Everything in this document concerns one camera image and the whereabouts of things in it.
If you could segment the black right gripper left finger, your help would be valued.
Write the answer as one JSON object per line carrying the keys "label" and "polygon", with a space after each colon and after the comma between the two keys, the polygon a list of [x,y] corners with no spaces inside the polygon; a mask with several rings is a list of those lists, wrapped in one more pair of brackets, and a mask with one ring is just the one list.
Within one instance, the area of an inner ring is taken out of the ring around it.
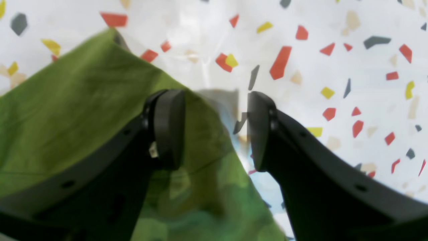
{"label": "black right gripper left finger", "polygon": [[1,199],[1,234],[17,241],[128,241],[152,174],[180,168],[184,90],[161,90],[72,167]]}

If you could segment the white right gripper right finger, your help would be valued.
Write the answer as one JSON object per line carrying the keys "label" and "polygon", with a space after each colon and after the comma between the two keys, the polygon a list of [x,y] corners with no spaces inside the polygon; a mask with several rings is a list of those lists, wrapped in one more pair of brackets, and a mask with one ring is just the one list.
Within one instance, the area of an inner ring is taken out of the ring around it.
{"label": "white right gripper right finger", "polygon": [[279,184],[298,241],[426,241],[427,204],[342,161],[268,95],[248,95],[255,169]]}

